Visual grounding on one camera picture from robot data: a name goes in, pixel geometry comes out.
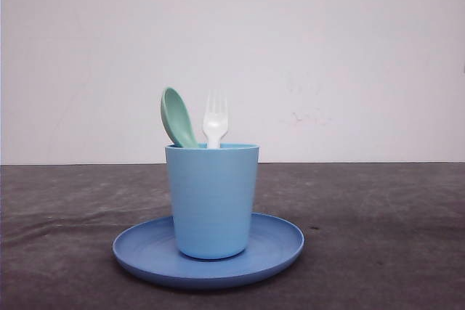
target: plastic cup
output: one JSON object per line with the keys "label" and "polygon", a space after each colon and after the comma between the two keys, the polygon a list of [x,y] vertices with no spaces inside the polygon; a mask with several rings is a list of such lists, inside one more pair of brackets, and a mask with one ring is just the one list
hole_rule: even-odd
{"label": "plastic cup", "polygon": [[234,256],[248,242],[259,147],[165,148],[177,247],[202,259]]}

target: white fork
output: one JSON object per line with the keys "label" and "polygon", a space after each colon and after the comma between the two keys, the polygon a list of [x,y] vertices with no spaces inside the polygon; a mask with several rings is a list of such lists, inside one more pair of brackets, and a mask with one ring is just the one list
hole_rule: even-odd
{"label": "white fork", "polygon": [[227,101],[226,96],[215,91],[209,92],[203,116],[203,132],[207,139],[206,147],[217,149],[221,138],[227,133]]}

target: plate rim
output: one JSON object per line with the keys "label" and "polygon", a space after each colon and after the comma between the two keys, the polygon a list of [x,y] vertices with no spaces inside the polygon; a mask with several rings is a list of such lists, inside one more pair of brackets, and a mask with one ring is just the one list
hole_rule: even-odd
{"label": "plate rim", "polygon": [[128,267],[130,267],[132,269],[136,269],[138,271],[148,273],[148,274],[151,274],[151,275],[154,275],[154,276],[157,276],[157,277],[165,277],[165,278],[176,279],[176,280],[225,280],[225,279],[234,279],[236,277],[247,277],[247,276],[252,276],[254,274],[260,274],[260,273],[265,272],[267,270],[277,268],[280,265],[285,264],[285,263],[287,263],[289,261],[294,261],[299,256],[299,254],[302,252],[302,249],[304,247],[305,236],[304,236],[302,230],[300,230],[300,228],[297,225],[295,225],[294,223],[292,223],[292,222],[290,222],[290,221],[288,221],[288,220],[286,220],[284,218],[273,216],[273,215],[268,214],[268,213],[252,212],[252,216],[263,216],[263,217],[275,219],[275,220],[281,221],[284,224],[290,225],[291,227],[294,228],[294,230],[296,232],[298,232],[298,235],[300,237],[299,247],[288,258],[286,258],[284,261],[282,261],[282,262],[280,262],[280,263],[278,263],[276,265],[273,265],[271,267],[266,267],[266,268],[262,268],[260,270],[254,270],[252,272],[247,272],[247,273],[243,273],[243,274],[231,274],[231,275],[220,276],[220,277],[190,277],[190,276],[183,277],[183,276],[177,276],[177,275],[175,276],[175,275],[169,275],[169,274],[162,274],[162,273],[158,273],[158,272],[152,272],[152,271],[147,270],[144,267],[137,266],[137,265],[132,264],[132,263],[128,263],[127,261],[124,260],[124,258],[121,257],[121,254],[118,253],[118,251],[116,250],[116,244],[123,237],[123,235],[125,235],[130,230],[136,229],[136,228],[138,228],[138,227],[140,227],[142,225],[145,225],[145,224],[149,224],[150,222],[172,219],[173,216],[171,215],[171,216],[163,216],[163,217],[160,217],[160,218],[150,219],[148,221],[143,221],[141,223],[135,224],[135,225],[129,227],[128,229],[125,229],[124,231],[120,232],[118,234],[118,236],[114,239],[113,244],[112,244],[113,255],[116,257],[116,259],[117,259],[117,261],[119,263],[123,263],[123,264],[125,264],[126,266],[128,266]]}

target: green spoon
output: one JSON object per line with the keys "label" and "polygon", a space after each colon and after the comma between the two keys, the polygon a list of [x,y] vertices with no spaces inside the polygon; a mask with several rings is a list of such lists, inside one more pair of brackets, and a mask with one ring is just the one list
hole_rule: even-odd
{"label": "green spoon", "polygon": [[182,148],[199,148],[186,106],[176,90],[171,87],[164,89],[160,110],[163,126],[174,145]]}

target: fork handle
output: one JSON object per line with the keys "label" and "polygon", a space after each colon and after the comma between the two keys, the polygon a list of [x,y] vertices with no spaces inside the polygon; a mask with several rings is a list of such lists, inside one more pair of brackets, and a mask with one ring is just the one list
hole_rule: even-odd
{"label": "fork handle", "polygon": [[220,139],[208,139],[206,143],[207,149],[218,149],[220,148]]}

